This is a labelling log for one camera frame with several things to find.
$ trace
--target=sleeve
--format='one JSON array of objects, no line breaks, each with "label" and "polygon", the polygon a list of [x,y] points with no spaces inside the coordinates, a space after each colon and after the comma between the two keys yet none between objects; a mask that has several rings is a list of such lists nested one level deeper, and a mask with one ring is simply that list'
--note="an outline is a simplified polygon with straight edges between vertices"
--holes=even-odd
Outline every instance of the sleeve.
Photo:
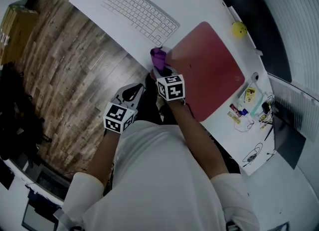
[{"label": "sleeve", "polygon": [[83,214],[103,197],[104,186],[95,177],[76,173],[64,200],[62,210],[77,223],[82,222]]},{"label": "sleeve", "polygon": [[260,230],[240,174],[220,174],[210,181],[221,202],[226,223],[234,222],[243,231]]}]

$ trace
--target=red cutting mat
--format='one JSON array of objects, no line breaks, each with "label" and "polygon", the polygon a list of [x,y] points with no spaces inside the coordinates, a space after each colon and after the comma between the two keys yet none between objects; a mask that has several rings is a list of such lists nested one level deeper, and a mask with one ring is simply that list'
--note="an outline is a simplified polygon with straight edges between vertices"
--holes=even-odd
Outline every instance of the red cutting mat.
[{"label": "red cutting mat", "polygon": [[182,74],[186,102],[204,121],[244,82],[245,77],[213,28],[200,23],[167,55],[166,63]]}]

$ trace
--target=yellow ball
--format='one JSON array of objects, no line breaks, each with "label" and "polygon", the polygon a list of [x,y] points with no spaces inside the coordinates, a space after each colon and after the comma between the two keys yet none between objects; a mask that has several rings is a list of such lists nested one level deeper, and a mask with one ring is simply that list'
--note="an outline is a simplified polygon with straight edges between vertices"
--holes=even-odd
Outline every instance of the yellow ball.
[{"label": "yellow ball", "polygon": [[240,21],[236,21],[232,25],[233,34],[236,37],[243,37],[247,35],[247,27]]}]

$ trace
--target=wooden floor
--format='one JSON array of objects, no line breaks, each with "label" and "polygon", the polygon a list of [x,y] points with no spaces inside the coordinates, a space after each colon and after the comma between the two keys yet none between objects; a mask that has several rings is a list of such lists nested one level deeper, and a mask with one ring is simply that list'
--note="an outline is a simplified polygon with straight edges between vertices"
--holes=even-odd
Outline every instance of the wooden floor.
[{"label": "wooden floor", "polygon": [[39,154],[62,174],[83,171],[102,139],[108,101],[147,71],[68,0],[39,0],[35,9],[39,21],[15,67],[53,140]]}]

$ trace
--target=purple cloth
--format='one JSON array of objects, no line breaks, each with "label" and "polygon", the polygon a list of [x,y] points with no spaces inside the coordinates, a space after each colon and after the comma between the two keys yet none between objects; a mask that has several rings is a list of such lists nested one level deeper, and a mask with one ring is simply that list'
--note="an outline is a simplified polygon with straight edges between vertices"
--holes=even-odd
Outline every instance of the purple cloth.
[{"label": "purple cloth", "polygon": [[156,47],[151,50],[150,54],[154,67],[156,67],[160,73],[163,73],[166,60],[166,53],[163,50],[161,50],[161,47]]}]

